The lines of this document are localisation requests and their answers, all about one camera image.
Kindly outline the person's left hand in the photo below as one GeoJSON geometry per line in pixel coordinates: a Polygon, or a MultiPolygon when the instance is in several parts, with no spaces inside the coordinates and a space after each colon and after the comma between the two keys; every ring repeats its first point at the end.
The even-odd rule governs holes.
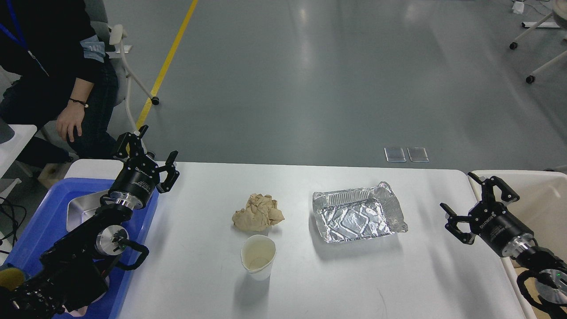
{"type": "Polygon", "coordinates": [[[85,106],[79,102],[68,101],[67,106],[58,115],[55,130],[64,141],[73,143],[77,136],[82,135],[82,121],[85,116],[85,106]]]}

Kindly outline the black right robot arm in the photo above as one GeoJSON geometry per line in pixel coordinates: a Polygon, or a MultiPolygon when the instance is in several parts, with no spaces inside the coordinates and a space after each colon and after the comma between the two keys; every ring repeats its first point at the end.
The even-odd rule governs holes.
{"type": "Polygon", "coordinates": [[[512,258],[524,271],[517,276],[520,294],[553,319],[566,317],[566,263],[537,243],[534,232],[519,220],[508,204],[520,196],[500,177],[485,178],[468,172],[481,187],[481,200],[468,215],[457,215],[447,204],[445,228],[464,244],[479,236],[499,257],[512,258]]]}

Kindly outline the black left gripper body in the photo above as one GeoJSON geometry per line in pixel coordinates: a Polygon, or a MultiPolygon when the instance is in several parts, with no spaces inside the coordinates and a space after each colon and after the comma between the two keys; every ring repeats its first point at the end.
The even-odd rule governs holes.
{"type": "Polygon", "coordinates": [[[119,199],[129,202],[127,207],[132,210],[143,209],[147,206],[152,192],[159,182],[157,164],[148,162],[125,162],[119,175],[108,190],[108,196],[118,203],[119,199]]]}

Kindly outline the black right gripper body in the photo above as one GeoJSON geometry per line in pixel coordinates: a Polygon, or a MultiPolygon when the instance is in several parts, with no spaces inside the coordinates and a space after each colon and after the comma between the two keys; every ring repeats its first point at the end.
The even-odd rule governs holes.
{"type": "Polygon", "coordinates": [[[533,243],[533,231],[502,202],[480,201],[469,211],[469,216],[471,232],[501,258],[516,258],[533,243]]]}

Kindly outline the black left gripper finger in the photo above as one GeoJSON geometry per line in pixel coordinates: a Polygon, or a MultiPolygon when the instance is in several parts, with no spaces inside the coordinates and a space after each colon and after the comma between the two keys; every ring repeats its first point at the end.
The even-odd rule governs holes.
{"type": "Polygon", "coordinates": [[[138,133],[122,133],[112,149],[111,156],[123,163],[123,166],[150,166],[150,158],[142,145],[142,137],[148,125],[142,125],[138,133]]]}
{"type": "Polygon", "coordinates": [[[172,190],[173,185],[176,183],[180,172],[176,169],[175,160],[178,156],[178,151],[170,152],[165,164],[163,166],[158,166],[153,170],[153,177],[156,189],[159,193],[166,193],[172,190]],[[166,177],[164,181],[160,180],[160,174],[166,172],[166,177]]]}

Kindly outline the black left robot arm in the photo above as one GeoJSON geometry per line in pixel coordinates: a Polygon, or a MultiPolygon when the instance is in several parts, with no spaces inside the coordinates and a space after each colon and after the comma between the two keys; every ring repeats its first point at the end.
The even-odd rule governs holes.
{"type": "Polygon", "coordinates": [[[147,206],[152,192],[169,192],[179,177],[177,151],[159,166],[145,151],[142,138],[148,129],[119,136],[113,157],[123,168],[93,216],[56,241],[40,256],[42,270],[30,279],[15,267],[2,271],[1,314],[7,319],[50,319],[75,311],[108,292],[107,277],[114,268],[132,271],[149,254],[143,244],[129,238],[124,222],[147,206]]]}

